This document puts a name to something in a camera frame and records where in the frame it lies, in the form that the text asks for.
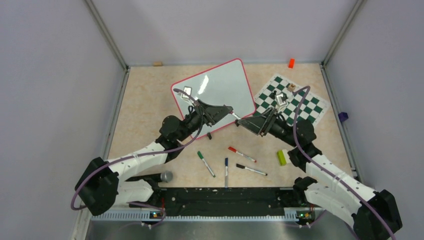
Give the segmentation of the wooden cork piece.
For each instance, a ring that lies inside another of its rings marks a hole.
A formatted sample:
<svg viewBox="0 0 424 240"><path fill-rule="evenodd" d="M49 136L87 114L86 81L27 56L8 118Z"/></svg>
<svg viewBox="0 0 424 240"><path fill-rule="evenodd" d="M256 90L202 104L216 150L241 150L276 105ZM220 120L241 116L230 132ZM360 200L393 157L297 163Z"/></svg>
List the wooden cork piece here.
<svg viewBox="0 0 424 240"><path fill-rule="evenodd" d="M155 61L152 65L154 67L162 67L163 66L163 63L161 61Z"/></svg>

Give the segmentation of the blue cap whiteboard marker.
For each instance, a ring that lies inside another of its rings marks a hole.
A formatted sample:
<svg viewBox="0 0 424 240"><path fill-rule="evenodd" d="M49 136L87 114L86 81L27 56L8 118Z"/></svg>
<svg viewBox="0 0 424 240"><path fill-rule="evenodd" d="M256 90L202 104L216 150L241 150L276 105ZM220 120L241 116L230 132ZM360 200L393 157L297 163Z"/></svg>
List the blue cap whiteboard marker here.
<svg viewBox="0 0 424 240"><path fill-rule="evenodd" d="M225 158L224 164L225 164L224 187L228 188L229 186L229 158L228 157Z"/></svg>

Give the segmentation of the purple cap whiteboard marker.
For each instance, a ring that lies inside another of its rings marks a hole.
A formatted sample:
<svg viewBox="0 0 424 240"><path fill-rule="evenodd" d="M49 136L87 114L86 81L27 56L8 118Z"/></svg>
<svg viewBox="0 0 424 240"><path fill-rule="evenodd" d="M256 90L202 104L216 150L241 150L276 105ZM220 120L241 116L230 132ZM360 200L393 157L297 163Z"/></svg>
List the purple cap whiteboard marker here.
<svg viewBox="0 0 424 240"><path fill-rule="evenodd" d="M241 120L242 118L241 117L239 117L236 113L234 113L233 111L231 111L230 112L231 113L231 115L233 116L233 117L235 117L237 120Z"/></svg>

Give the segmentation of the purple block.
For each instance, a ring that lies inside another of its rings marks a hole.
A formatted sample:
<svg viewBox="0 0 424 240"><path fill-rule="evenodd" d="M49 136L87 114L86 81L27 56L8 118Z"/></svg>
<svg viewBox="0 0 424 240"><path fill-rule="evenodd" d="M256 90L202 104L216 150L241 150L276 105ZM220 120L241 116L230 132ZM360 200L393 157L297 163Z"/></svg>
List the purple block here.
<svg viewBox="0 0 424 240"><path fill-rule="evenodd" d="M339 121L340 121L341 123L343 123L343 122L345 122L346 120L348 120L348 119L349 119L349 115L348 115L348 113L347 113L347 112L340 112L340 113L338 114L338 119L339 119Z"/></svg>

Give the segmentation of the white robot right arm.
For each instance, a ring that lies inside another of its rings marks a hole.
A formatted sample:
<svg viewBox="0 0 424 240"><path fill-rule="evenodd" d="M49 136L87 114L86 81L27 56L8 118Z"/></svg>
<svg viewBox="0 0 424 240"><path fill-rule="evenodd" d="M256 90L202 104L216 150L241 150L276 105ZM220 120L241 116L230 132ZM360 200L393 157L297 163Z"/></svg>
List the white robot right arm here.
<svg viewBox="0 0 424 240"><path fill-rule="evenodd" d="M377 191L341 170L313 141L313 123L296 120L290 126L273 108L256 116L235 121L250 132L270 134L293 148L286 157L306 173L293 185L293 200L299 206L313 204L338 217L359 240L393 240L403 227L395 197L387 190Z"/></svg>

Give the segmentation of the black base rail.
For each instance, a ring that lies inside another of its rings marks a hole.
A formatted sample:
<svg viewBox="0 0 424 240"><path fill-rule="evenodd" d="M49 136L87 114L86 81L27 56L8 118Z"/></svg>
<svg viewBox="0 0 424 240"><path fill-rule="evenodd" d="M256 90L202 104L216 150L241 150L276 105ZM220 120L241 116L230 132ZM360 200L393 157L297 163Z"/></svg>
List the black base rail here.
<svg viewBox="0 0 424 240"><path fill-rule="evenodd" d="M323 210L296 198L291 187L195 188L155 191L145 206L115 206L93 216L97 221L314 222Z"/></svg>

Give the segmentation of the black grey microphone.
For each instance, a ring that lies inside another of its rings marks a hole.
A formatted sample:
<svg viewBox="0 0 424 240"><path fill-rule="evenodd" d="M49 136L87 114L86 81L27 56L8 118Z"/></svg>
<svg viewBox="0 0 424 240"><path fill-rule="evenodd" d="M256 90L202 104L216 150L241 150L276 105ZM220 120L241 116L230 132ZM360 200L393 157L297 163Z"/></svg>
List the black grey microphone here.
<svg viewBox="0 0 424 240"><path fill-rule="evenodd" d="M126 182L139 182L145 181L147 183L169 183L173 179L173 173L171 171L164 171L161 173L133 176L126 180Z"/></svg>

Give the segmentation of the orange block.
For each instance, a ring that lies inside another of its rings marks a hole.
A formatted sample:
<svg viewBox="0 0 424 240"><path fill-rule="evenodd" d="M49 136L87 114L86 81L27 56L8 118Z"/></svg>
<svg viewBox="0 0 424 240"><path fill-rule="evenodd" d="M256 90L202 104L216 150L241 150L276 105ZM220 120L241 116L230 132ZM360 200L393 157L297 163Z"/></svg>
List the orange block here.
<svg viewBox="0 0 424 240"><path fill-rule="evenodd" d="M289 69L293 69L293 68L294 68L294 66L295 66L295 63L296 63L296 60L295 60L294 58L291 58L291 59L289 60L289 63L288 63L288 68L289 68Z"/></svg>

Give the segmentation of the black cap whiteboard marker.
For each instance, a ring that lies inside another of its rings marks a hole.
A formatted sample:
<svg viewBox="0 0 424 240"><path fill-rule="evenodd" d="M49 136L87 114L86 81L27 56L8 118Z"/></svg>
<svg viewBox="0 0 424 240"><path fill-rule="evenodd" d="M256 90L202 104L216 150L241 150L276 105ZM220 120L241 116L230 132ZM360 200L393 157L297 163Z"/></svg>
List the black cap whiteboard marker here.
<svg viewBox="0 0 424 240"><path fill-rule="evenodd" d="M267 173L265 173L265 172L262 172L262 171L259 171L259 170L256 170L256 169L253 169L253 168L250 168L250 167L247 167L247 166L244 166L244 165L242 165L242 164L236 164L236 167L237 168L239 168L239 169L245 169L245 170L248 170L248 171L251 171L251 172L254 172L254 173L257 173L257 174L260 174L260 175L263 175L263 176L267 176L268 174Z"/></svg>

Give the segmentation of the black chess piece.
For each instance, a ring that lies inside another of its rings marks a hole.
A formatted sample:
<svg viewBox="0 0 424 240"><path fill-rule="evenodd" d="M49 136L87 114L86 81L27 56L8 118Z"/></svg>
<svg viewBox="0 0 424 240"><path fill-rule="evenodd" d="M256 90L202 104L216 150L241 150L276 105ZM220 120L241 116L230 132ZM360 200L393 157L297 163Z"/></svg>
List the black chess piece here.
<svg viewBox="0 0 424 240"><path fill-rule="evenodd" d="M273 100L275 100L276 99L276 94L277 94L277 91L276 90L274 90L270 95L269 95L269 97L271 98L271 99L273 99Z"/></svg>

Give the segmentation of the wooden cube on chessboard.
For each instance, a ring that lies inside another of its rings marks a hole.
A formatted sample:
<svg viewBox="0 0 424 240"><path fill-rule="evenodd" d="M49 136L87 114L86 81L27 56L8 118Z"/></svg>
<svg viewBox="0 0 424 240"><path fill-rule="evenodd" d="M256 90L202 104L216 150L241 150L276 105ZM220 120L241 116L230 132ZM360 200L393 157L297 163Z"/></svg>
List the wooden cube on chessboard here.
<svg viewBox="0 0 424 240"><path fill-rule="evenodd" d="M293 84L293 83L290 83L288 86L287 86L287 90L289 91L289 92L294 92L295 90L296 90L296 85L295 84Z"/></svg>

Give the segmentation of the red cap whiteboard marker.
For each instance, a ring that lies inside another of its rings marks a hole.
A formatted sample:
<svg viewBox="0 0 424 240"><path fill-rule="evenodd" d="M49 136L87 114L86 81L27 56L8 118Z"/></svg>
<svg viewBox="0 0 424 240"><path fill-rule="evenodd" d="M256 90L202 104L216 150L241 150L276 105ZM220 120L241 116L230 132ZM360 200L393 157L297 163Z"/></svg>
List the red cap whiteboard marker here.
<svg viewBox="0 0 424 240"><path fill-rule="evenodd" d="M244 158L246 158L246 159L248 159L248 160L250 160L250 161L254 162L254 163L256 163L256 162L257 162L257 160L256 160L256 159L254 159L254 158L252 158L252 157L250 157L250 156L248 156L248 155L246 155L246 154L244 154L244 153L242 153L242 152L238 151L237 149L235 149L235 148L234 148L234 147L232 147L232 146L229 146L229 147L228 147L228 149L229 149L230 151L232 151L232 152L234 152L234 153L236 153L236 154L238 154L238 155L240 155L240 156L242 156L242 157L244 157Z"/></svg>

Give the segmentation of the green cap whiteboard marker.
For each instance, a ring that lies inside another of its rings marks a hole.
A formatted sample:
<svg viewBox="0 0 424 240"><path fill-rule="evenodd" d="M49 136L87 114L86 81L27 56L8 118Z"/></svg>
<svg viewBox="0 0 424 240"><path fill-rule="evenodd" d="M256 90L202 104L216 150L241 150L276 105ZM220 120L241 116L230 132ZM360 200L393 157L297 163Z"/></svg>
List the green cap whiteboard marker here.
<svg viewBox="0 0 424 240"><path fill-rule="evenodd" d="M202 160L202 162L204 163L204 165L206 166L207 170L209 171L209 173L211 174L211 176L213 178L216 177L215 173L213 172L212 168L210 167L210 165L207 163L206 159L204 158L204 156L202 155L202 153L200 151L197 152L198 157Z"/></svg>

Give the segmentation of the green white chessboard mat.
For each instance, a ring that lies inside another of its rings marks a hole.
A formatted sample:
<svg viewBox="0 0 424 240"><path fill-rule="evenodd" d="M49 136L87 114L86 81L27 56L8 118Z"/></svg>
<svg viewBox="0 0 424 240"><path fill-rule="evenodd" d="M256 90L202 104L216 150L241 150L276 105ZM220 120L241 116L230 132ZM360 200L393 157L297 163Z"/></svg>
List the green white chessboard mat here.
<svg viewBox="0 0 424 240"><path fill-rule="evenodd" d="M282 108L280 113L286 120L287 124L291 126L294 122L296 108L302 97L305 95L303 91L294 95L289 91L289 87L291 85L294 85L295 90L301 88L300 85L276 73L255 95L254 102L256 111L253 115L260 115L271 107L276 108L277 102L275 99L271 98L271 95L273 93L283 93L287 96L287 104ZM300 106L297 120L309 120L314 126L317 126L329 108L330 103L327 100L310 91L305 97L303 104Z"/></svg>

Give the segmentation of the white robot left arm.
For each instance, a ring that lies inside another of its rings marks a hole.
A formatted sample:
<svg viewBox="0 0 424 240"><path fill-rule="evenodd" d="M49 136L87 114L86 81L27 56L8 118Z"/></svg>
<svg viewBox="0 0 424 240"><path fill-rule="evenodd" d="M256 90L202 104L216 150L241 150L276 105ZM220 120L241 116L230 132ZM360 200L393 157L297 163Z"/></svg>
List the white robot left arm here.
<svg viewBox="0 0 424 240"><path fill-rule="evenodd" d="M115 159L93 159L75 185L71 201L74 203L79 197L93 216L129 202L156 206L161 198L159 191L146 180L129 179L175 159L185 148L181 144L183 140L193 133L199 134L204 125L211 127L217 124L232 111L231 106L209 105L196 100L183 120L174 115L167 116L162 121L160 136L146 147Z"/></svg>

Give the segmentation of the green white toy brick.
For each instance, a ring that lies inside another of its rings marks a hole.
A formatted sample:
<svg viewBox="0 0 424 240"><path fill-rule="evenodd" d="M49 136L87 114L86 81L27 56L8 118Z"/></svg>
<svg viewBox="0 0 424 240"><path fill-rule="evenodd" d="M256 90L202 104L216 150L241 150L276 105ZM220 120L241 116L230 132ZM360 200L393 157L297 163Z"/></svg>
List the green white toy brick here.
<svg viewBox="0 0 424 240"><path fill-rule="evenodd" d="M280 166L286 166L292 163L287 149L279 150L276 155Z"/></svg>

